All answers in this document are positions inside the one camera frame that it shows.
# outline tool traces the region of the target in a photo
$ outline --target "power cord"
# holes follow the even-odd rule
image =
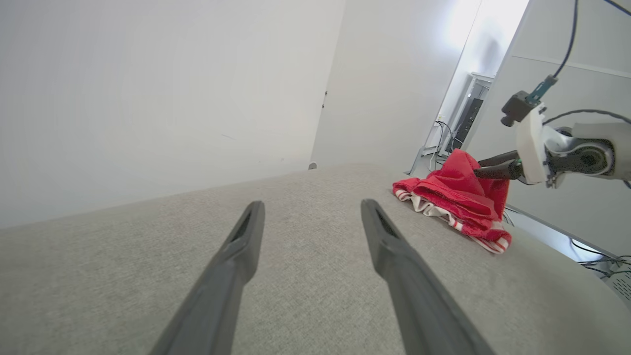
[[[506,223],[510,224],[511,226],[515,226],[515,223],[513,223],[512,219],[510,219],[509,214],[504,210],[504,212],[502,212],[502,216],[504,217],[504,220],[506,221]]]
[[[611,111],[606,111],[606,110],[598,110],[598,109],[580,109],[580,110],[572,110],[572,111],[567,111],[565,113],[562,113],[558,116],[552,117],[551,119],[547,119],[546,121],[543,122],[543,125],[545,126],[546,124],[555,121],[557,119],[560,119],[561,117],[564,116],[568,116],[571,114],[577,114],[577,113],[581,113],[581,112],[588,112],[588,113],[594,113],[594,114],[606,114],[609,115],[613,118],[617,118],[617,119],[621,119],[622,121],[625,121],[628,124],[631,124],[631,119],[621,115],[621,114],[617,114],[615,112],[611,112]]]
[[[453,151],[454,151],[454,142],[455,142],[456,140],[457,140],[457,141],[459,141],[460,143],[464,143],[463,141],[461,141],[461,140],[459,140],[459,139],[457,139],[457,138],[456,138],[456,135],[458,134],[458,132],[460,132],[460,127],[461,127],[462,125],[463,125],[462,123],[461,123],[461,124],[458,124],[458,127],[456,127],[456,130],[454,131],[454,139],[452,139],[452,140],[451,140],[451,152],[452,152],[452,153],[453,153]]]
[[[449,135],[451,136],[451,142],[454,142],[454,139],[456,137],[455,133],[451,130],[451,128],[449,127],[449,125],[445,122],[442,121],[436,121],[436,123],[444,125],[448,130],[449,130]]]
[[[445,133],[445,132],[442,130],[442,126],[441,126],[441,125],[439,125],[439,127],[440,127],[440,139],[438,140],[438,145],[437,145],[437,147],[436,147],[436,151],[432,154],[432,157],[430,158],[430,166],[427,166],[427,164],[426,164],[426,163],[423,163],[423,165],[425,165],[425,167],[427,168],[427,170],[429,170],[430,172],[432,172],[432,171],[436,170],[436,164],[434,164],[434,169],[432,169],[432,159],[434,159],[434,157],[436,156],[436,153],[440,150],[440,144],[441,144],[441,142],[442,142],[442,135]]]
[[[617,4],[616,2],[612,1],[612,0],[604,0],[606,3],[610,3],[614,8],[619,9],[620,11],[624,12],[625,14],[631,16],[631,11],[623,8],[622,6],[620,6],[619,4]]]
[[[587,266],[587,265],[595,265],[596,263],[602,263],[602,262],[615,263],[618,267],[620,267],[620,264],[621,264],[621,263],[622,263],[622,264],[627,264],[627,265],[631,265],[631,263],[627,263],[626,261],[622,261],[622,260],[619,260],[619,259],[614,259],[614,258],[611,258],[611,257],[607,256],[606,254],[600,253],[600,252],[598,252],[598,251],[593,251],[593,250],[589,250],[589,249],[583,248],[582,246],[580,246],[580,245],[576,244],[576,243],[574,242],[574,240],[572,240],[572,244],[573,244],[576,248],[579,248],[579,249],[582,249],[582,250],[588,251],[588,252],[590,252],[590,253],[594,253],[594,254],[602,255],[602,256],[604,257],[604,258],[602,258],[602,259],[600,259],[600,260],[595,260],[595,261],[593,261],[593,262],[579,262],[579,265],[583,266],[584,268],[588,268],[589,270],[598,271],[598,272],[600,272],[600,273],[604,274],[604,276],[602,276],[602,277],[601,277],[601,279],[604,279],[605,277],[606,277],[606,278],[609,278],[609,277],[611,277],[612,275],[615,275],[615,274],[625,274],[625,273],[629,273],[629,272],[631,272],[631,270],[616,271],[616,272],[605,272],[605,271],[602,271],[602,270],[598,270],[597,268],[592,268],[592,267],[589,267],[589,266]],[[619,256],[619,258],[623,258],[623,257],[626,257],[626,256],[628,256],[628,255],[622,255],[622,256]]]
[[[570,44],[567,47],[567,52],[565,53],[565,58],[561,62],[561,65],[558,67],[557,71],[554,73],[554,77],[556,78],[559,73],[561,73],[561,69],[567,63],[568,58],[570,57],[570,53],[572,52],[572,47],[574,46],[574,37],[576,37],[576,23],[579,19],[579,0],[574,0],[574,19],[572,20],[572,36],[570,37]]]

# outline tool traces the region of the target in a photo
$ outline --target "teal connector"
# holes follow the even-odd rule
[[[537,88],[534,89],[534,91],[526,97],[526,101],[528,101],[528,103],[532,105],[539,105],[541,103],[541,98],[552,85],[557,83],[557,81],[557,78],[552,75],[548,75],[546,77],[546,80],[542,81],[539,86],[537,86]]]

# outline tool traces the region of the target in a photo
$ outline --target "red towel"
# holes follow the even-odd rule
[[[479,179],[473,172],[478,162],[456,149],[440,170],[426,179],[406,179],[392,184],[401,201],[411,200],[417,212],[440,217],[486,250],[502,254],[511,236],[502,225],[509,192],[508,180]]]

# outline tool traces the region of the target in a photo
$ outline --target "black cable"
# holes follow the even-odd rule
[[[589,270],[598,271],[598,272],[601,272],[601,273],[605,274],[606,276],[610,276],[608,272],[604,272],[604,271],[598,270],[596,268],[592,268],[592,267],[584,267],[584,268],[588,268]]]
[[[627,118],[627,117],[625,117],[625,116],[623,116],[621,114],[617,114],[617,113],[610,112],[610,111],[605,111],[605,110],[581,109],[581,110],[567,111],[567,112],[562,113],[562,114],[560,114],[558,116],[552,117],[551,119],[545,121],[543,123],[543,125],[546,125],[546,124],[548,124],[548,123],[550,123],[550,122],[552,122],[552,121],[554,121],[556,119],[560,119],[561,117],[568,116],[568,115],[571,115],[571,114],[577,114],[577,113],[581,113],[581,112],[588,112],[588,113],[594,113],[594,114],[606,114],[606,115],[609,115],[609,116],[611,116],[613,118],[621,119],[622,121],[625,121],[628,124],[631,124],[631,119],[629,119],[629,118]]]
[[[447,130],[449,130],[449,135],[451,135],[451,141],[454,141],[454,138],[455,138],[456,136],[454,136],[454,132],[451,130],[451,128],[449,127],[449,125],[448,125],[447,123],[445,123],[445,122],[441,122],[441,121],[436,121],[436,123],[438,123],[438,124],[444,124],[444,125],[445,125],[445,127],[447,127]]]
[[[631,272],[631,270],[612,272],[612,273],[609,274],[609,277],[611,277],[612,275],[615,275],[615,274],[624,274],[626,272]]]
[[[438,157],[436,156],[438,153],[440,153],[440,146],[442,145],[442,136],[445,134],[445,131],[442,129],[442,126],[439,125],[440,127],[440,139],[438,140],[438,146],[436,147],[436,151],[434,152],[434,155],[432,158],[434,158],[434,170],[436,170],[436,159],[438,159]]]
[[[567,63],[568,58],[570,57],[570,53],[572,52],[572,47],[574,46],[574,37],[576,36],[576,23],[579,19],[579,0],[574,0],[574,19],[572,20],[572,36],[570,37],[570,45],[567,47],[567,52],[565,53],[565,58],[561,62],[561,65],[558,67],[557,72],[554,73],[554,77],[556,78],[559,73],[561,73],[561,69]]]
[[[576,243],[574,242],[574,240],[572,240],[572,244],[573,244],[576,248],[583,249],[584,251],[588,251],[588,252],[590,252],[590,253],[594,253],[594,254],[602,255],[602,256],[604,256],[605,258],[608,258],[608,256],[607,256],[606,254],[602,254],[602,253],[599,253],[598,251],[593,251],[593,250],[589,250],[589,249],[585,249],[585,248],[583,248],[582,246],[580,246],[580,245],[576,244]]]
[[[624,12],[625,14],[631,16],[631,11],[623,8],[622,6],[618,5],[617,3],[613,2],[612,0],[604,0],[606,3],[610,3],[614,8],[619,9],[620,11]]]
[[[616,263],[616,264],[622,263],[622,264],[631,265],[631,263],[623,262],[621,260],[617,260],[617,259],[614,259],[614,258],[602,258],[600,260],[594,260],[592,262],[579,262],[579,264],[584,265],[584,264],[596,264],[596,263],[605,263],[605,262],[607,262],[607,263]]]
[[[462,125],[463,125],[462,123],[461,123],[461,124],[458,124],[458,127],[456,127],[456,130],[454,131],[454,139],[452,139],[452,140],[451,140],[451,152],[452,152],[452,153],[454,152],[454,142],[456,141],[456,135],[458,134],[458,132],[460,132],[460,127],[461,127]]]
[[[436,152],[434,152],[432,154],[432,157],[430,158],[430,166],[427,166],[425,163],[423,163],[423,164],[425,164],[425,167],[427,168],[427,170],[429,170],[430,172],[436,170],[436,164],[434,164],[434,169],[432,169],[432,159],[440,151],[440,143],[442,142],[442,135],[445,134],[445,131],[442,130],[442,126],[438,125],[438,127],[440,127],[440,139],[438,140],[438,145],[436,146]]]

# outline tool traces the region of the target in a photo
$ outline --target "white wall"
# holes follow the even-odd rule
[[[409,170],[475,9],[469,0],[348,0],[312,160]]]
[[[0,3],[0,227],[306,169],[345,2]]]
[[[631,0],[619,3],[631,8]],[[476,159],[515,149],[515,129],[500,123],[502,106],[519,90],[532,91],[554,73],[567,49],[573,2],[531,0],[515,41],[465,142]],[[576,40],[559,82],[543,101],[546,117],[582,108],[631,116],[631,18],[604,1],[579,2]],[[615,122],[608,116],[568,116],[554,126],[575,122]],[[521,210],[617,255],[631,254],[628,212],[631,191],[621,181],[571,174],[560,189],[542,184],[510,184],[509,200]]]

